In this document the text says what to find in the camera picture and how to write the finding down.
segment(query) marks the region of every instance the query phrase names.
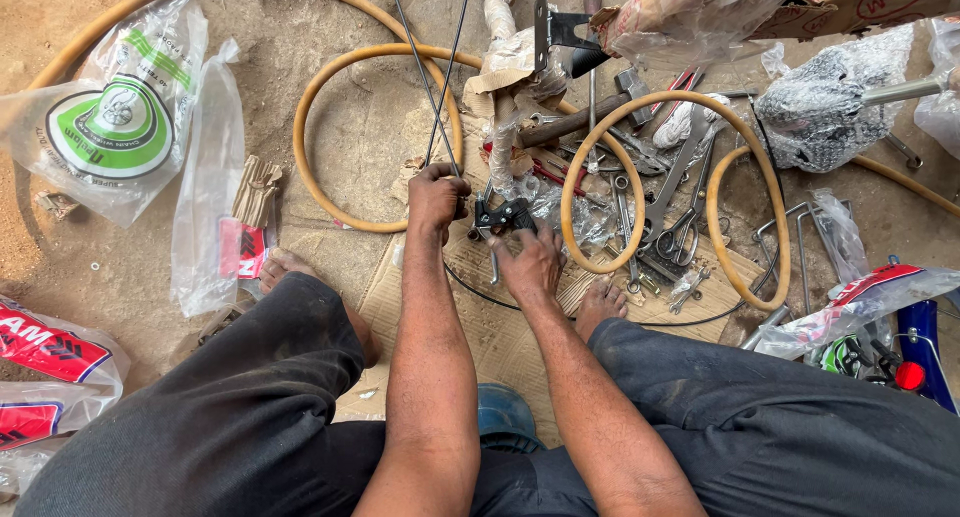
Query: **dark gray pants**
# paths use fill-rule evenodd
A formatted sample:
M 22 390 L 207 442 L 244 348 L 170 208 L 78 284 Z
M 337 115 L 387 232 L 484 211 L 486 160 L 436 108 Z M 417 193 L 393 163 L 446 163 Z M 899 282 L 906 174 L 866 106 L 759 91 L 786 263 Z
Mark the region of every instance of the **dark gray pants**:
M 610 319 L 590 347 L 712 515 L 956 515 L 960 421 L 931 401 Z M 348 515 L 382 422 L 330 424 L 363 353 L 340 298 L 292 273 L 86 428 L 17 514 Z M 472 515 L 595 515 L 563 448 L 485 449 Z

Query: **cardboard box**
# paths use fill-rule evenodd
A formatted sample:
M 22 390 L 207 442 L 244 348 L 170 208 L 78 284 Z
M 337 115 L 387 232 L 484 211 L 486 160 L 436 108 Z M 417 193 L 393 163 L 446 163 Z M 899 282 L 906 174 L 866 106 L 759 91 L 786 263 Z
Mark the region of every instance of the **cardboard box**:
M 787 0 L 750 40 L 851 33 L 950 13 L 953 0 Z

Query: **wooden hammer handle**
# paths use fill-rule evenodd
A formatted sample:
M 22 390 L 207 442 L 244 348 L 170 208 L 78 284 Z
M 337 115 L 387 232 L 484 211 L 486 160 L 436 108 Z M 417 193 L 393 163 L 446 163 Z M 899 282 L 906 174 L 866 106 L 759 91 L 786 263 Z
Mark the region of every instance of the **wooden hammer handle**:
M 610 115 L 610 112 L 628 102 L 630 102 L 630 95 L 626 93 L 617 93 L 616 95 L 606 97 L 606 99 L 597 103 L 597 121 L 607 117 Z M 520 143 L 524 148 L 533 148 L 543 145 L 554 138 L 566 136 L 570 134 L 570 132 L 581 130 L 590 123 L 590 113 L 589 108 L 584 108 L 577 113 L 570 114 L 567 117 L 560 118 L 545 125 L 522 130 L 519 137 Z

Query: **blue stool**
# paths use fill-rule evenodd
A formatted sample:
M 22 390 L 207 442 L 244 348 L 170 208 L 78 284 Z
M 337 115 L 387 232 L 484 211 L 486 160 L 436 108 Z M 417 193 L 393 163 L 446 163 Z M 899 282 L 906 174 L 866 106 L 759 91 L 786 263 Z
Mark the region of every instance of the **blue stool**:
M 508 453 L 546 449 L 537 438 L 530 406 L 520 393 L 503 384 L 477 384 L 477 422 L 481 448 Z

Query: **red reflector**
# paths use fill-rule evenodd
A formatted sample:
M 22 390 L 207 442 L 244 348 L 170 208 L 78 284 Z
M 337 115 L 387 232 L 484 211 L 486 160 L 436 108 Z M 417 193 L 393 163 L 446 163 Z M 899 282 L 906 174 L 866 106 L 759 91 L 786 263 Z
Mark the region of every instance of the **red reflector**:
M 899 367 L 896 367 L 896 375 L 894 378 L 896 379 L 896 385 L 907 391 L 913 391 L 924 385 L 924 379 L 927 378 L 927 373 L 924 371 L 924 368 L 917 363 L 905 361 L 901 363 Z

